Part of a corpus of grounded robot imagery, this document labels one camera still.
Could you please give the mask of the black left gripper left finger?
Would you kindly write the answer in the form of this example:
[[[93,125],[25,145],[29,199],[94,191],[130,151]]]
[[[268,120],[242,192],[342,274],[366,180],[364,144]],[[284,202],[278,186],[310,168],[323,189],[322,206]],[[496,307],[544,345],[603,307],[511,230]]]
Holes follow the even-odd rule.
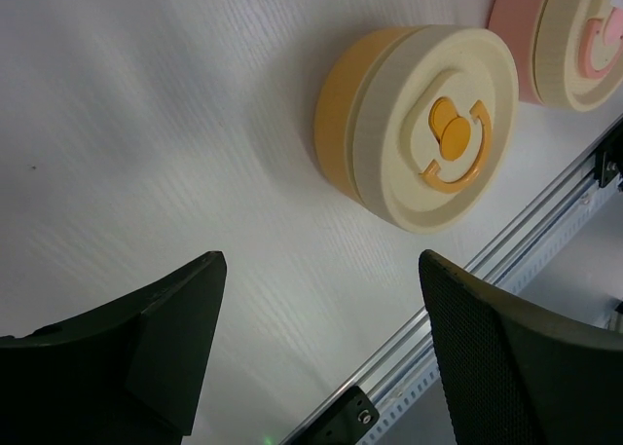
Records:
[[[209,251],[80,315],[1,340],[5,444],[179,444],[193,432],[227,276]]]

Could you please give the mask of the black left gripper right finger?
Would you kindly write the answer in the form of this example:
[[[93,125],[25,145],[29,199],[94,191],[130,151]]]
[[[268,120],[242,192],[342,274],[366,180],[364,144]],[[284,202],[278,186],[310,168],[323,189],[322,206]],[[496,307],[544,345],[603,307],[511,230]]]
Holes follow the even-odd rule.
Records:
[[[539,307],[432,250],[419,272],[457,443],[621,443],[621,333]]]

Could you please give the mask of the cream lid orange handle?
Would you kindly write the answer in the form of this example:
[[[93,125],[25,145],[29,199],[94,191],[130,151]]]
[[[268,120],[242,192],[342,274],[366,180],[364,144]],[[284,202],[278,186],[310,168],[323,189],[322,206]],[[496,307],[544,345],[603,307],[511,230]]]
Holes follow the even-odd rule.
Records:
[[[365,89],[352,143],[363,205],[412,233],[458,221],[493,180],[512,135],[518,79],[490,30],[417,29]]]

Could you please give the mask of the cream lid pink handle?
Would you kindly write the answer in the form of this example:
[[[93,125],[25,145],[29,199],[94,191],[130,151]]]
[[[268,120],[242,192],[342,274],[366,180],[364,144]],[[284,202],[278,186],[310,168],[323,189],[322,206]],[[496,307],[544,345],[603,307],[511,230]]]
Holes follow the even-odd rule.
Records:
[[[543,105],[578,112],[602,105],[622,83],[622,36],[607,41],[611,0],[547,0],[534,77]]]

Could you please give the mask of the pink round container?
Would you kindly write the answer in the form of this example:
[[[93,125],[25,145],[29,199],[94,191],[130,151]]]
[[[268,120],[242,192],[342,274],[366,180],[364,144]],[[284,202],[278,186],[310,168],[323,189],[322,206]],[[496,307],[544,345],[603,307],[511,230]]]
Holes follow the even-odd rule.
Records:
[[[542,105],[535,81],[535,49],[539,26],[548,0],[494,0],[488,29],[498,35],[515,61],[519,97]]]

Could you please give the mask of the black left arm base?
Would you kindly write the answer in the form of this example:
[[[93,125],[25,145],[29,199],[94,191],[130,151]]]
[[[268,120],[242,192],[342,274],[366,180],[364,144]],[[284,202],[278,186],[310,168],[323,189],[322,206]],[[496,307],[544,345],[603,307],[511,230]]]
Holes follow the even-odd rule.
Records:
[[[352,386],[288,444],[352,445],[376,424],[379,411],[359,387]]]

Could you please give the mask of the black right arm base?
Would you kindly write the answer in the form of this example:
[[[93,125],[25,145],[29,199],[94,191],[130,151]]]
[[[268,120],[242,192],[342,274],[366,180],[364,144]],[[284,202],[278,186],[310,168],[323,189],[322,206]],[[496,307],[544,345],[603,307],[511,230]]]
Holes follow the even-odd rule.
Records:
[[[606,132],[595,150],[594,179],[600,188],[622,178],[622,130],[622,120],[619,120]]]

